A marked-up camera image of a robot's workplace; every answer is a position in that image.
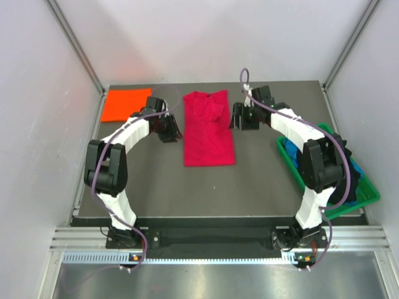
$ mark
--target red garment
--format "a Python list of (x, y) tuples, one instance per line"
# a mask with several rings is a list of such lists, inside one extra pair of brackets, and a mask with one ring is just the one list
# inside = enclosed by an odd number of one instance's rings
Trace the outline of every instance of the red garment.
[(192, 92), (185, 102), (185, 166), (235, 163), (227, 90)]

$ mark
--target gray floor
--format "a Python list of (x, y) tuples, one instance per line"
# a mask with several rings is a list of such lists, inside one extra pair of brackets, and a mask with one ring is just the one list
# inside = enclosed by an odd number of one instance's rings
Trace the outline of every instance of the gray floor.
[(291, 265), (144, 265), (128, 274), (102, 265), (63, 265), (53, 299), (388, 299), (372, 252), (328, 253), (311, 273)]
[[(266, 83), (252, 83), (252, 87)], [(332, 126), (319, 82), (271, 82), (276, 102), (286, 102), (294, 111), (313, 123)], [(142, 88), (149, 85), (135, 85)], [(242, 102), (238, 83), (178, 84), (186, 95), (194, 90), (216, 92), (227, 89), (229, 102)], [(169, 88), (156, 96), (176, 103)], [(174, 112), (184, 133), (183, 103)], [(102, 123), (99, 138), (113, 133), (120, 123)], [(302, 192), (276, 148), (279, 134), (264, 125), (259, 131), (234, 131), (236, 165), (212, 168), (183, 166), (183, 142), (163, 144), (157, 135), (139, 142), (128, 154), (127, 195), (139, 217), (196, 216), (292, 216), (301, 202)], [(79, 217), (103, 217), (107, 213), (92, 202), (84, 191)]]

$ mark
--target green basket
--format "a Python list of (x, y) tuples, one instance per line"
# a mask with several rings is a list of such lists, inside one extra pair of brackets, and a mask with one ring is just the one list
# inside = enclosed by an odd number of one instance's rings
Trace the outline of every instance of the green basket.
[[(327, 131), (328, 133), (333, 133), (330, 126), (326, 123), (319, 124), (319, 128), (323, 129), (324, 131)], [(288, 156), (286, 149), (284, 148), (284, 145), (283, 145), (284, 138), (285, 138), (284, 136), (280, 136), (277, 138), (277, 140), (276, 140), (277, 141), (277, 149), (279, 150), (283, 160), (288, 165), (288, 168), (294, 175), (295, 180), (298, 182), (300, 188), (304, 191), (305, 183), (302, 180), (294, 163), (292, 163), (290, 157)], [(357, 202), (358, 202), (358, 204), (355, 206), (348, 206), (346, 204), (343, 204), (342, 206), (340, 206), (334, 210), (326, 211), (325, 215), (329, 219), (334, 219), (334, 218), (337, 218), (338, 216), (352, 212), (360, 207), (364, 207), (367, 204), (371, 204), (372, 202), (378, 201), (379, 199), (380, 199), (380, 194), (375, 189), (375, 187), (372, 185), (372, 183), (368, 180), (366, 175), (364, 175), (363, 178), (359, 181), (359, 185), (357, 187)]]

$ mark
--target white backdrop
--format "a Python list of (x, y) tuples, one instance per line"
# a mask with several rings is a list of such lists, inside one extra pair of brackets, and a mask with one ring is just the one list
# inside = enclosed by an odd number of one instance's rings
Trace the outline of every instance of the white backdrop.
[(368, 0), (58, 0), (104, 85), (324, 81)]
[(340, 127), (381, 200), (368, 215), (382, 224), (399, 262), (399, 2), (381, 1), (330, 88)]
[(43, 0), (2, 1), (0, 40), (0, 297), (32, 298), (99, 94)]

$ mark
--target orange cloth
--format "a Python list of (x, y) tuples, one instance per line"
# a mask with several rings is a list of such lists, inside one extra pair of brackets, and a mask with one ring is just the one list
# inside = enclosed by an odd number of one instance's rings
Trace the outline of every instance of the orange cloth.
[(139, 112), (151, 95), (152, 89), (110, 90), (108, 91), (101, 121), (127, 121)]

